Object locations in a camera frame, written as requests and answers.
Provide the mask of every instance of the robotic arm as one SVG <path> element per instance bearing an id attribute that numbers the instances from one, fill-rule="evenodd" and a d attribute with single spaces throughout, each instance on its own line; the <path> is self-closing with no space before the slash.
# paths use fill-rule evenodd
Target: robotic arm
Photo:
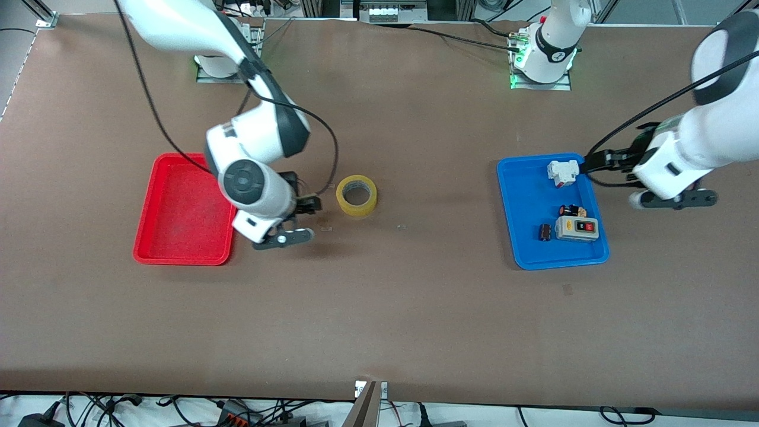
<path id="1" fill-rule="evenodd" d="M 759 49 L 759 11 L 725 19 L 698 45 L 691 63 L 696 82 Z M 625 150 L 586 157 L 581 172 L 632 172 L 646 191 L 634 193 L 634 207 L 712 206 L 714 191 L 701 178 L 732 162 L 759 159 L 759 63 L 752 59 L 694 89 L 697 106 L 661 123 L 647 123 Z"/>
<path id="2" fill-rule="evenodd" d="M 514 67 L 538 83 L 562 78 L 577 53 L 577 42 L 591 22 L 588 0 L 551 0 L 545 22 L 519 30 L 523 54 Z"/>
<path id="3" fill-rule="evenodd" d="M 297 175 L 268 165 L 300 153 L 310 129 L 304 114 L 274 80 L 240 30 L 210 0 L 120 0 L 137 32 L 157 49 L 223 55 L 237 64 L 248 86 L 261 98 L 258 107 L 206 133 L 205 157 L 219 187 L 239 211 L 232 225 L 267 249 L 307 242 L 310 229 L 282 228 L 296 214 L 321 209 L 315 196 L 299 197 Z"/>

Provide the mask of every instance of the black cable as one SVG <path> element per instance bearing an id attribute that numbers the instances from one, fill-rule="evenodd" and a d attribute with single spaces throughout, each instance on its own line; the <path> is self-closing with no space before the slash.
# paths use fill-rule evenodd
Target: black cable
<path id="1" fill-rule="evenodd" d="M 174 150 L 176 150 L 176 152 L 179 153 L 186 161 L 194 164 L 198 169 L 211 173 L 211 171 L 208 170 L 208 168 L 196 162 L 195 160 L 192 160 L 184 151 L 182 151 L 179 148 L 179 146 L 177 146 L 177 144 L 174 143 L 172 138 L 168 136 L 168 132 L 166 131 L 166 128 L 163 127 L 163 123 L 161 122 L 161 117 L 158 115 L 158 110 L 156 110 L 156 104 L 153 102 L 153 97 L 150 95 L 150 90 L 147 87 L 145 74 L 143 73 L 140 60 L 137 57 L 137 49 L 134 47 L 134 40 L 132 39 L 132 34 L 129 31 L 127 20 L 124 18 L 124 12 L 121 9 L 121 5 L 118 3 L 118 0 L 113 0 L 113 4 L 116 6 L 118 17 L 119 19 L 121 19 L 121 25 L 124 27 L 124 33 L 126 34 L 127 41 L 129 42 L 129 50 L 131 50 L 132 59 L 134 60 L 134 67 L 137 69 L 137 76 L 140 78 L 140 83 L 142 84 L 143 92 L 145 93 L 145 98 L 147 99 L 147 103 L 150 106 L 150 111 L 153 113 L 153 119 L 156 121 L 156 125 L 158 125 L 158 129 L 160 129 L 161 133 L 163 134 L 163 137 L 166 138 L 166 140 L 174 148 Z"/>
<path id="2" fill-rule="evenodd" d="M 606 416 L 606 409 L 611 410 L 614 412 L 618 417 L 619 421 L 614 421 L 613 419 L 610 419 L 608 416 Z M 650 414 L 649 419 L 644 419 L 643 421 L 628 421 L 625 419 L 624 416 L 622 416 L 622 413 L 619 412 L 618 409 L 616 409 L 614 406 L 602 406 L 598 409 L 598 412 L 601 414 L 601 418 L 605 419 L 608 423 L 613 425 L 622 425 L 623 427 L 628 427 L 628 425 L 646 425 L 651 424 L 657 417 L 655 413 Z"/>
<path id="3" fill-rule="evenodd" d="M 247 105 L 247 101 L 250 99 L 250 94 L 253 92 L 252 89 L 248 89 L 247 92 L 245 92 L 245 97 L 242 99 L 242 102 L 240 103 L 240 108 L 238 108 L 238 111 L 235 115 L 242 114 L 242 111 L 245 109 L 245 106 Z"/>
<path id="4" fill-rule="evenodd" d="M 245 13 L 242 11 L 242 5 L 240 4 L 240 0 L 235 0 L 235 4 L 238 6 L 238 10 L 240 11 L 240 16 L 245 15 Z"/>
<path id="5" fill-rule="evenodd" d="M 427 408 L 424 407 L 424 403 L 417 402 L 417 405 L 419 405 L 420 413 L 419 427 L 433 427 L 430 422 L 430 417 L 427 416 Z"/>
<path id="6" fill-rule="evenodd" d="M 509 37 L 509 33 L 503 33 L 502 31 L 498 31 L 495 28 L 491 27 L 490 24 L 488 24 L 486 21 L 483 21 L 483 20 L 481 20 L 479 18 L 472 19 L 472 22 L 476 22 L 478 24 L 482 24 L 482 26 L 485 27 L 485 29 L 487 29 L 488 31 L 490 31 L 491 33 L 493 33 L 493 34 L 495 34 L 497 36 L 506 37 L 506 38 Z"/>
<path id="7" fill-rule="evenodd" d="M 90 416 L 90 413 L 93 411 L 93 409 L 95 409 L 96 407 L 102 407 L 105 410 L 105 406 L 102 405 L 102 402 L 100 401 L 100 399 L 102 398 L 96 397 L 91 400 L 92 406 L 90 406 L 90 408 L 85 413 L 83 413 L 84 419 L 82 419 L 81 427 L 84 427 L 87 424 L 87 417 Z"/>
<path id="8" fill-rule="evenodd" d="M 24 28 L 0 28 L 0 31 L 23 31 L 25 33 L 35 34 L 36 35 L 36 33 L 34 31 L 27 30 L 27 29 L 24 29 Z"/>
<path id="9" fill-rule="evenodd" d="M 527 421 L 525 421 L 525 420 L 524 420 L 524 414 L 523 414 L 523 413 L 522 413 L 522 411 L 521 411 L 521 406 L 517 406 L 517 411 L 519 411 L 519 419 L 521 419 L 521 420 L 522 420 L 522 425 L 523 425 L 524 427 L 529 427 L 529 426 L 527 425 Z"/>
<path id="10" fill-rule="evenodd" d="M 258 93 L 256 93 L 256 91 L 253 91 L 253 95 L 256 98 L 258 98 L 259 100 L 266 101 L 268 103 L 272 103 L 272 104 L 278 105 L 278 106 L 286 106 L 286 107 L 289 107 L 289 108 L 292 108 L 292 109 L 296 109 L 297 111 L 304 112 L 304 113 L 310 115 L 314 120 L 316 120 L 317 122 L 321 123 L 322 126 L 324 126 L 324 128 L 329 132 L 329 134 L 332 135 L 332 143 L 335 145 L 335 156 L 332 158 L 332 168 L 329 171 L 329 178 L 327 179 L 327 182 L 324 184 L 324 186 L 322 187 L 322 189 L 320 189 L 319 191 L 317 191 L 317 196 L 324 194 L 329 189 L 329 187 L 332 185 L 332 183 L 335 180 L 335 174 L 337 173 L 337 163 L 338 163 L 338 160 L 339 160 L 339 157 L 340 157 L 340 144 L 337 141 L 337 136 L 335 136 L 335 131 L 332 130 L 332 128 L 327 124 L 327 122 L 324 121 L 324 119 L 322 119 L 318 115 L 312 113 L 311 111 L 309 111 L 309 110 L 307 110 L 307 109 L 305 109 L 305 108 L 303 108 L 301 106 L 296 106 L 295 104 L 283 103 L 281 101 L 272 100 L 270 98 L 265 98 L 265 97 L 259 95 Z"/>
<path id="11" fill-rule="evenodd" d="M 97 419 L 97 424 L 95 424 L 95 427 L 100 427 L 100 423 L 102 422 L 102 419 L 106 417 L 106 414 L 108 412 L 103 412 L 100 414 L 100 418 Z"/>
<path id="12" fill-rule="evenodd" d="M 226 6 L 220 6 L 220 8 L 221 8 L 221 9 L 224 9 L 225 11 L 232 11 L 232 12 L 234 12 L 234 13 L 236 13 L 236 14 L 241 14 L 241 16 L 242 16 L 242 17 L 253 17 L 253 15 L 251 15 L 251 14 L 246 14 L 245 12 L 243 12 L 243 11 L 242 11 L 242 9 L 241 9 L 240 11 L 236 11 L 235 9 L 233 9 L 233 8 L 228 8 L 228 7 L 226 7 Z"/>
<path id="13" fill-rule="evenodd" d="M 91 409 L 91 408 L 94 408 L 94 407 L 95 406 L 94 406 L 94 404 L 92 402 L 87 402 L 87 405 L 82 410 L 82 413 L 79 414 L 79 418 L 77 418 L 77 421 L 74 424 L 71 424 L 71 426 L 72 427 L 78 427 L 79 426 L 79 421 L 81 421 L 82 418 L 84 418 L 84 414 L 87 412 L 87 409 Z"/>
<path id="14" fill-rule="evenodd" d="M 293 406 L 291 409 L 286 410 L 286 411 L 282 411 L 282 413 L 279 415 L 279 417 L 282 417 L 285 414 L 291 414 L 295 410 L 299 410 L 303 406 L 311 405 L 312 403 L 316 403 L 316 402 L 318 402 L 318 400 L 305 400 L 303 402 L 300 402 L 300 403 L 296 404 L 295 406 Z M 268 425 L 272 425 L 277 420 L 277 418 L 278 418 L 278 417 L 274 416 L 275 414 L 276 414 L 276 411 L 274 411 L 273 413 L 271 413 L 271 414 L 263 417 L 261 420 L 259 420 L 259 422 L 257 423 L 257 425 L 259 427 L 267 427 Z M 269 421 L 267 421 L 267 422 L 264 422 L 264 420 L 267 419 L 267 418 L 269 418 L 269 417 L 272 417 L 272 419 L 269 420 Z"/>
<path id="15" fill-rule="evenodd" d="M 68 419 L 68 423 L 71 424 L 71 427 L 77 427 L 74 423 L 74 417 L 71 416 L 71 392 L 67 391 L 64 396 L 66 399 L 66 418 Z"/>
<path id="16" fill-rule="evenodd" d="M 547 11 L 548 9 L 551 9 L 551 7 L 549 6 L 549 7 L 545 8 L 545 9 L 543 9 L 542 11 L 539 11 L 539 12 L 537 12 L 536 14 L 532 15 L 531 17 L 529 17 L 529 18 L 525 19 L 525 21 L 527 21 L 527 22 L 530 22 L 530 21 L 532 21 L 532 19 L 533 19 L 534 17 L 536 17 L 536 16 L 537 16 L 537 15 L 539 15 L 539 14 L 542 14 L 543 12 Z"/>
<path id="17" fill-rule="evenodd" d="M 504 5 L 505 7 L 503 8 L 503 11 L 499 12 L 499 13 L 498 13 L 497 15 L 495 15 L 495 16 L 492 16 L 492 17 L 489 17 L 489 18 L 487 18 L 487 21 L 486 21 L 486 22 L 493 22 L 495 19 L 497 19 L 498 17 L 500 17 L 500 16 L 501 16 L 501 15 L 503 15 L 504 13 L 506 13 L 506 12 L 508 12 L 508 11 L 512 10 L 512 9 L 513 9 L 513 8 L 515 8 L 515 7 L 516 7 L 516 6 L 517 6 L 519 3 L 522 3 L 523 1 L 524 1 L 524 0 L 517 0 L 517 1 L 516 1 L 514 4 L 511 4 L 511 5 L 507 3 L 506 5 Z"/>
<path id="18" fill-rule="evenodd" d="M 480 41 L 477 41 L 477 40 L 465 39 L 464 37 L 453 36 L 451 34 L 446 34 L 446 33 L 440 33 L 439 31 L 435 31 L 435 30 L 428 30 L 427 28 L 409 27 L 407 30 L 422 31 L 424 33 L 435 34 L 436 36 L 441 36 L 441 37 L 448 37 L 449 39 L 458 40 L 458 41 L 464 42 L 464 43 L 471 43 L 473 45 L 479 45 L 479 46 L 485 46 L 485 47 L 493 47 L 493 48 L 496 48 L 496 49 L 508 50 L 510 52 L 519 52 L 519 49 L 517 49 L 515 47 L 494 45 L 494 44 L 491 44 L 491 43 L 480 42 Z"/>
<path id="19" fill-rule="evenodd" d="M 189 419 L 187 419 L 187 417 L 184 416 L 182 411 L 179 409 L 179 405 L 177 405 L 177 400 L 179 400 L 179 397 L 172 398 L 172 405 L 174 405 L 174 409 L 177 411 L 177 415 L 179 415 L 179 418 L 181 418 L 185 424 L 191 425 L 192 427 L 208 427 L 206 425 L 200 424 L 199 422 L 192 422 Z M 214 426 L 219 427 L 220 424 L 217 422 Z"/>
<path id="20" fill-rule="evenodd" d="M 285 22 L 284 24 L 280 25 L 279 28 L 277 28 L 276 30 L 274 30 L 270 35 L 264 37 L 263 40 L 259 41 L 258 43 L 253 43 L 253 46 L 263 45 L 263 42 L 265 42 L 268 39 L 272 38 L 272 36 L 274 34 L 277 34 L 280 30 L 284 30 L 285 28 L 289 27 L 290 23 L 292 21 L 295 21 L 295 17 L 294 16 L 290 17 L 289 19 L 287 19 L 287 22 Z"/>
<path id="21" fill-rule="evenodd" d="M 682 95 L 690 92 L 691 90 L 695 89 L 696 87 L 701 86 L 702 84 L 710 81 L 711 79 L 715 77 L 719 77 L 722 74 L 725 74 L 727 71 L 730 71 L 734 69 L 735 67 L 739 67 L 740 65 L 745 64 L 746 62 L 751 61 L 752 59 L 759 56 L 759 50 L 753 53 L 750 53 L 743 58 L 738 59 L 737 61 L 731 62 L 728 65 L 725 65 L 724 67 L 720 68 L 719 70 L 715 71 L 712 74 L 709 74 L 706 77 L 700 78 L 696 80 L 695 82 L 689 84 L 686 87 L 683 87 L 682 89 L 676 91 L 675 93 L 672 93 L 671 95 L 665 97 L 661 101 L 653 104 L 652 106 L 647 107 L 643 111 L 639 112 L 638 114 L 632 116 L 629 120 L 622 123 L 621 125 L 617 126 L 616 129 L 609 132 L 605 137 L 601 138 L 600 141 L 598 141 L 588 152 L 586 157 L 590 156 L 591 154 L 595 153 L 602 145 L 604 145 L 606 142 L 608 142 L 611 138 L 614 138 L 615 135 L 617 135 L 619 132 L 625 130 L 627 127 L 632 125 L 633 123 L 637 122 L 638 120 L 642 119 L 646 115 L 651 114 L 653 111 L 659 109 L 660 107 L 666 105 L 667 103 L 672 102 L 673 100 L 676 100 L 677 98 L 681 97 Z M 592 182 L 595 182 L 598 185 L 601 185 L 603 187 L 630 187 L 634 183 L 625 182 L 625 183 L 619 183 L 619 184 L 612 184 L 609 182 L 601 182 L 595 178 L 593 178 L 590 174 L 587 174 L 587 177 L 591 179 Z"/>

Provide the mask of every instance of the yellow tape roll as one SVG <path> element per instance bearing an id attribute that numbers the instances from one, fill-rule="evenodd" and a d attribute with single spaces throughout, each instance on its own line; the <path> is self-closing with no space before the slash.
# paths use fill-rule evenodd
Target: yellow tape roll
<path id="1" fill-rule="evenodd" d="M 366 190 L 369 193 L 369 199 L 358 206 L 348 203 L 345 200 L 345 195 L 354 188 Z M 377 205 L 377 187 L 371 179 L 363 175 L 351 175 L 340 181 L 337 190 L 335 190 L 335 196 L 337 196 L 337 202 L 342 211 L 352 217 L 365 217 L 371 214 Z"/>

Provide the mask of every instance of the white floor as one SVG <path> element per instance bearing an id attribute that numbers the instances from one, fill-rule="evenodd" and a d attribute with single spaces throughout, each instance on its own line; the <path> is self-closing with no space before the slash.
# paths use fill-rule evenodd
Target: white floor
<path id="1" fill-rule="evenodd" d="M 21 418 L 31 413 L 44 413 L 61 395 L 24 395 L 0 400 L 0 426 L 18 425 Z M 120 403 L 115 415 L 125 427 L 178 427 L 185 425 L 172 406 L 156 405 L 156 397 L 146 397 L 138 407 L 130 403 Z M 84 396 L 71 397 L 71 415 L 76 422 L 87 406 Z M 246 400 L 252 410 L 262 410 L 274 406 L 274 400 Z M 181 398 L 178 404 L 182 413 L 192 422 L 212 426 L 219 420 L 220 410 L 208 400 L 202 398 Z M 420 413 L 416 403 L 395 402 L 402 425 L 419 426 Z M 477 406 L 454 405 L 444 403 L 426 403 L 427 414 L 433 424 L 463 421 L 468 427 L 521 427 L 516 408 L 513 406 Z M 378 427 L 398 427 L 398 421 L 388 404 L 382 405 Z M 294 412 L 295 416 L 305 416 L 308 425 L 329 422 L 330 427 L 339 427 L 351 409 L 350 403 L 312 403 Z M 598 412 L 580 410 L 549 410 L 524 408 L 525 421 L 529 427 L 614 427 L 603 420 Z M 87 425 L 96 427 L 101 412 L 92 411 Z M 627 414 L 628 421 L 646 419 L 647 416 Z M 55 420 L 69 426 L 62 404 L 55 415 Z M 759 422 L 727 421 L 718 419 L 686 418 L 680 416 L 658 416 L 650 427 L 759 427 Z"/>

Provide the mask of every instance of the electronic component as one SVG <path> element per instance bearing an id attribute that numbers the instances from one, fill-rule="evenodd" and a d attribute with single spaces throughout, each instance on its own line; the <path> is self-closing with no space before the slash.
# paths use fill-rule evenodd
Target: electronic component
<path id="1" fill-rule="evenodd" d="M 32 413 L 25 416 L 18 423 L 18 427 L 64 427 L 62 422 L 53 419 L 60 404 L 61 401 L 56 400 L 45 413 Z"/>
<path id="2" fill-rule="evenodd" d="M 580 166 L 577 164 L 577 160 L 569 160 L 568 162 L 554 160 L 548 163 L 548 179 L 552 179 L 557 188 L 571 185 L 577 175 L 580 175 Z"/>
<path id="3" fill-rule="evenodd" d="M 563 204 L 559 208 L 559 216 L 562 216 L 562 215 L 567 215 L 570 217 L 585 218 L 587 217 L 587 210 L 585 210 L 585 208 L 578 206 L 576 204 L 570 204 L 570 205 Z"/>
<path id="4" fill-rule="evenodd" d="M 540 224 L 540 231 L 537 234 L 537 238 L 541 242 L 548 242 L 549 240 L 551 240 L 551 225 Z"/>
<path id="5" fill-rule="evenodd" d="M 224 402 L 219 414 L 219 425 L 250 427 L 261 420 L 261 415 L 230 399 Z"/>
<path id="6" fill-rule="evenodd" d="M 595 218 L 569 217 L 564 215 L 556 220 L 556 238 L 575 242 L 598 240 L 598 220 Z"/>

